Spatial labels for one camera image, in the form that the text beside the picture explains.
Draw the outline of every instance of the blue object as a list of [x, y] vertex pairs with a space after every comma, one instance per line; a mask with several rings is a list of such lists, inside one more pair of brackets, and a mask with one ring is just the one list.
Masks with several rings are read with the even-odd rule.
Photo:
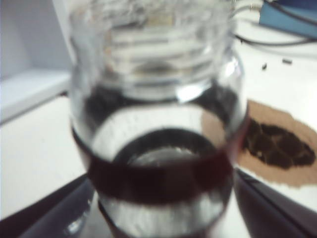
[[[286, 11], [317, 21], [317, 0], [278, 0], [275, 3]], [[317, 26], [288, 16], [266, 2], [261, 9], [260, 24], [317, 39]]]

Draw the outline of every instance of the white shelf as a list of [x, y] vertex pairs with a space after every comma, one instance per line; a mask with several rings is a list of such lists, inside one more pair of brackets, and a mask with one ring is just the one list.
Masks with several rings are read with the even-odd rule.
[[70, 73], [32, 68], [1, 82], [1, 122], [67, 91]]
[[68, 89], [63, 0], [1, 1], [1, 124]]

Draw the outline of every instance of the white table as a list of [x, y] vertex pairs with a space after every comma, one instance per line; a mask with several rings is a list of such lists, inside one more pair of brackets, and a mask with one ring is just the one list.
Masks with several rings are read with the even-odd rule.
[[[258, 13], [238, 18], [258, 19]], [[262, 41], [297, 39], [285, 33], [259, 28], [247, 21], [238, 32]], [[236, 49], [245, 66], [245, 92], [250, 99], [285, 110], [317, 130], [317, 44], [295, 48], [260, 49], [240, 44]], [[283, 58], [293, 61], [282, 63]], [[70, 133], [69, 101], [59, 97], [1, 126], [1, 217], [31, 205], [45, 195], [83, 174]], [[316, 187], [293, 191], [272, 185], [282, 193], [306, 202], [317, 211]], [[237, 207], [230, 198], [223, 237], [248, 237]]]

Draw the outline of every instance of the black object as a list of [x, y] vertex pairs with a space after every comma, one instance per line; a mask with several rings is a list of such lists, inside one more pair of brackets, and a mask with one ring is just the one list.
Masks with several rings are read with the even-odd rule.
[[282, 62], [285, 64], [292, 64], [293, 61], [291, 61], [290, 59], [282, 59]]
[[266, 68], [267, 68], [267, 63], [262, 65], [262, 70], [266, 70]]
[[314, 151], [295, 134], [254, 119], [250, 120], [244, 148], [265, 164], [285, 170], [294, 166], [311, 166], [316, 160]]
[[234, 173], [234, 191], [251, 237], [317, 237], [317, 213], [241, 170]]
[[90, 209], [94, 189], [82, 175], [39, 202], [0, 222], [1, 238], [75, 238], [67, 227]]
[[245, 42], [249, 45], [259, 45], [259, 46], [268, 46], [268, 47], [298, 46], [298, 45], [317, 42], [316, 39], [310, 39], [310, 38], [299, 40], [299, 41], [293, 41], [293, 42], [262, 42], [262, 41], [254, 41], [254, 40], [246, 39], [240, 35], [234, 35], [234, 36], [235, 36], [235, 38], [240, 40], [240, 42]]

